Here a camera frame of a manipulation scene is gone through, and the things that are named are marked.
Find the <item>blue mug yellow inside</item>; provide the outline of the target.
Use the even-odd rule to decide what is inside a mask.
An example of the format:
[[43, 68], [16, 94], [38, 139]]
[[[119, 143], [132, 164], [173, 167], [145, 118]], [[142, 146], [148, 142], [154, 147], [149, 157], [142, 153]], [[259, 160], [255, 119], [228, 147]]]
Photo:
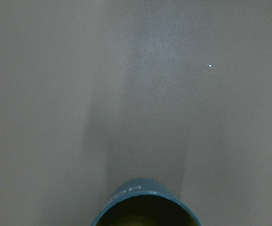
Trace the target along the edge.
[[195, 214], [164, 185], [147, 178], [119, 186], [92, 226], [200, 226]]

